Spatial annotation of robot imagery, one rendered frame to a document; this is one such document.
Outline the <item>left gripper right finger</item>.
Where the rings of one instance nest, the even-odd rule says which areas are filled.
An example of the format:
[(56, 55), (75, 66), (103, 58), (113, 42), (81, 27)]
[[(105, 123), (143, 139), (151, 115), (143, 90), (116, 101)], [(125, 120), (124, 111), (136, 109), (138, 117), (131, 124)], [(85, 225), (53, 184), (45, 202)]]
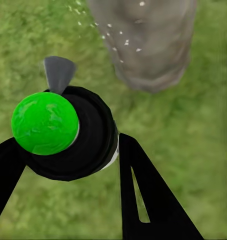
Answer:
[[(136, 139), (119, 134), (123, 240), (204, 240)], [(131, 168), (151, 223), (140, 222)]]

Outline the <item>pesticide atomizer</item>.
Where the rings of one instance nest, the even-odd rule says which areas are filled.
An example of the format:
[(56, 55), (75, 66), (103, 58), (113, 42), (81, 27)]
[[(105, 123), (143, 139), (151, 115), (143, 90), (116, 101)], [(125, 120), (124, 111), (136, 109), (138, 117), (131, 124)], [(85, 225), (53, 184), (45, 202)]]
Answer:
[(110, 107), (98, 94), (68, 86), (76, 63), (54, 55), (43, 65), (47, 91), (25, 97), (11, 120), (24, 163), (40, 176), (66, 182), (112, 165), (119, 155), (119, 131)]

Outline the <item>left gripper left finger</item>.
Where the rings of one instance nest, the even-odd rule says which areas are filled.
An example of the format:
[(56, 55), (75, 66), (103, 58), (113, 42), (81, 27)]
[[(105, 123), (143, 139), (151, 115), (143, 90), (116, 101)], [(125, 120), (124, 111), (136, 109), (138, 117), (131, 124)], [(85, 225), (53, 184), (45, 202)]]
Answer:
[(0, 215), (25, 169), (15, 137), (0, 144)]

